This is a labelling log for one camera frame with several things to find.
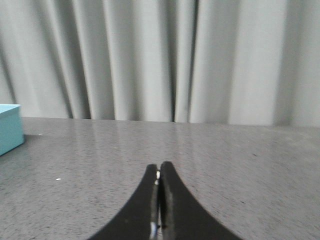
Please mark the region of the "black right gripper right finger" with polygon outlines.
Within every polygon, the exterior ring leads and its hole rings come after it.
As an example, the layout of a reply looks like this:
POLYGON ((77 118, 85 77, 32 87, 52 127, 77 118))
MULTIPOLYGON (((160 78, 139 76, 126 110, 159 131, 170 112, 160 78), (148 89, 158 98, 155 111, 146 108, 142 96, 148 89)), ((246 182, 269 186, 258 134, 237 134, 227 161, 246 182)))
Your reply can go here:
POLYGON ((164 240, 239 240, 191 194, 172 162, 160 167, 160 209, 164 240))

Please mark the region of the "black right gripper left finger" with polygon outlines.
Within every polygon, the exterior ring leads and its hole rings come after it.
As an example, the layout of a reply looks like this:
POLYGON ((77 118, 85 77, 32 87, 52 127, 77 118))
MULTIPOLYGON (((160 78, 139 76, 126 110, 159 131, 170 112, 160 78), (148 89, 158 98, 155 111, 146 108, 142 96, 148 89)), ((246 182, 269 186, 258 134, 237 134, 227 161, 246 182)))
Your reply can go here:
POLYGON ((121 210, 91 240, 156 240, 159 223, 159 171, 149 164, 121 210))

